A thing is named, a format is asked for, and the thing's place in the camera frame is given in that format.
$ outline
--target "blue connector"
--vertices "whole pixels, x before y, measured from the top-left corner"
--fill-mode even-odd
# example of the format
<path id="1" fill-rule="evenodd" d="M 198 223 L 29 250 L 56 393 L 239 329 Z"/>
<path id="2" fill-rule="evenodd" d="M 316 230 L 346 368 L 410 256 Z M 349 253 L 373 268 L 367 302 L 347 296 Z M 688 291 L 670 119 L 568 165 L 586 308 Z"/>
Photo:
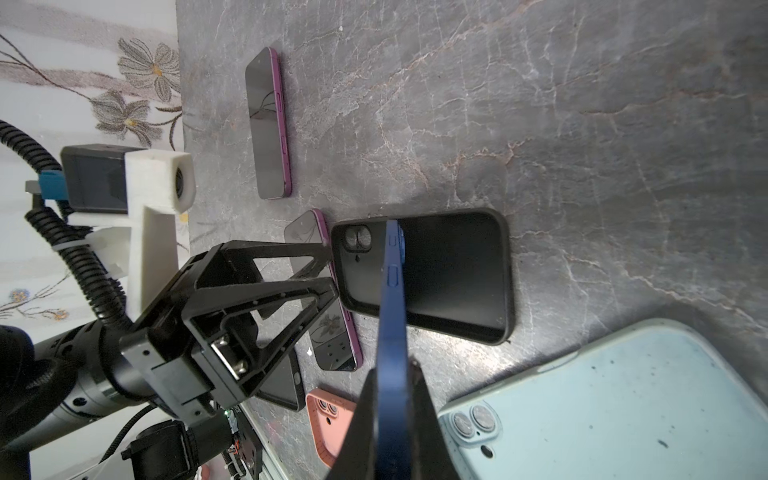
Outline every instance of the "blue connector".
<path id="1" fill-rule="evenodd" d="M 43 200 L 69 200 L 67 181 L 61 170 L 44 170 L 38 177 Z"/>

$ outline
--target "phone screen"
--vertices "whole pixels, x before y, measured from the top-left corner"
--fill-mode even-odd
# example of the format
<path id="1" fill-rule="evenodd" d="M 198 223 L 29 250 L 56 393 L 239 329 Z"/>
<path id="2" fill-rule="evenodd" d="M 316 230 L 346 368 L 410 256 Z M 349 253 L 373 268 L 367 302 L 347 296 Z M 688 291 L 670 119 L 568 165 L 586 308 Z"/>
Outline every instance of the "phone screen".
<path id="1" fill-rule="evenodd" d="M 323 236 L 317 224 L 317 218 L 312 211 L 306 212 L 295 219 L 283 232 L 287 243 L 322 243 Z M 291 257 L 290 266 L 293 272 L 298 272 L 311 261 L 309 257 Z M 324 268 L 318 276 L 331 276 L 330 268 Z M 312 300 L 302 300 L 307 306 Z M 310 328 L 312 350 L 317 365 L 323 370 L 340 370 L 352 372 L 357 369 L 349 333 L 344 323 L 344 312 L 341 303 L 334 302 L 328 310 Z"/>
<path id="2" fill-rule="evenodd" d="M 283 141 L 280 138 L 278 115 L 279 99 L 275 96 L 274 75 L 270 50 L 263 49 L 245 69 L 250 135 L 253 141 L 253 163 L 256 167 L 256 186 L 259 197 L 285 196 L 283 171 Z"/>

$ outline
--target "screw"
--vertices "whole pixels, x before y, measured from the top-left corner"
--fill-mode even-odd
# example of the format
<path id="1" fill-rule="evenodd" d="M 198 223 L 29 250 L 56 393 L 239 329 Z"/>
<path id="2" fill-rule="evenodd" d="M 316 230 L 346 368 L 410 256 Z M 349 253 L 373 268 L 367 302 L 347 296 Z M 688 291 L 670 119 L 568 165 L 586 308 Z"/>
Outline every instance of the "screw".
<path id="1" fill-rule="evenodd" d="M 240 360 L 238 363 L 234 364 L 232 370 L 234 370 L 237 375 L 243 375 L 248 371 L 248 362 Z"/>

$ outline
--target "blue phone case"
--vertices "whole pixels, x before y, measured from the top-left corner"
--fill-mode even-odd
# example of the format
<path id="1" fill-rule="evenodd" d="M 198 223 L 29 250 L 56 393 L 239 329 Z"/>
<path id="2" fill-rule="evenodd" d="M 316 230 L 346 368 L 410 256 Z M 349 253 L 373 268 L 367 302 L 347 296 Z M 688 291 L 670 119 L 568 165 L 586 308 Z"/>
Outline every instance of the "blue phone case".
<path id="1" fill-rule="evenodd" d="M 691 328 L 651 319 L 450 402 L 463 480 L 765 479 L 768 409 Z"/>
<path id="2" fill-rule="evenodd" d="M 397 220 L 387 220 L 384 244 L 376 346 L 376 477 L 411 478 L 411 384 L 402 282 L 406 247 Z"/>

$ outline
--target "floral wallpaper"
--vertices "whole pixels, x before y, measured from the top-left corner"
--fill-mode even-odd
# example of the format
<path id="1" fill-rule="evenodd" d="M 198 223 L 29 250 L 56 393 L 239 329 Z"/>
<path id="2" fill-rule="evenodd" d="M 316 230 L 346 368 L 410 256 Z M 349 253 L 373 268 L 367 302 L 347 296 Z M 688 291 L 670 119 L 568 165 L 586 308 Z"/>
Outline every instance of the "floral wallpaper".
<path id="1" fill-rule="evenodd" d="M 184 150 L 175 0 L 0 5 L 2 120 L 56 158 L 64 146 L 77 144 Z M 0 172 L 0 323 L 19 326 L 39 342 L 92 321 L 61 258 L 24 219 L 31 206 L 24 183 L 35 172 L 3 145 Z M 180 262 L 189 257 L 186 218 L 177 221 Z M 93 465 L 104 442 L 140 408 L 34 450 L 32 480 L 66 480 Z M 151 416 L 145 426 L 159 421 Z"/>
<path id="2" fill-rule="evenodd" d="M 105 93 L 89 97 L 71 86 L 67 86 L 64 82 L 51 80 L 4 35 L 0 35 L 0 40 L 5 43 L 6 48 L 10 48 L 10 53 L 0 48 L 0 55 L 5 58 L 0 60 L 0 68 L 6 65 L 25 68 L 48 84 L 89 101 L 93 115 L 98 120 L 96 128 L 99 131 L 113 134 L 119 140 L 124 140 L 125 134 L 130 131 L 136 135 L 142 147 L 151 148 L 152 142 L 160 140 L 164 135 L 161 127 L 170 125 L 167 132 L 168 143 L 171 149 L 176 150 L 174 131 L 177 122 L 181 119 L 180 104 L 171 107 L 154 107 L 159 112 L 171 114 L 171 118 L 161 123 L 151 123 L 147 121 L 147 114 L 150 111 L 149 100 L 126 102 L 121 92 L 109 89 L 107 84 L 104 84 L 104 87 L 107 88 Z M 127 41 L 125 38 L 120 38 L 118 46 L 124 53 L 124 56 L 118 59 L 118 67 L 127 82 L 136 88 L 154 87 L 158 100 L 166 104 L 173 103 L 171 91 L 180 93 L 181 89 L 178 51 L 160 43 L 155 53 L 152 54 L 147 44 L 138 38 L 131 38 Z"/>

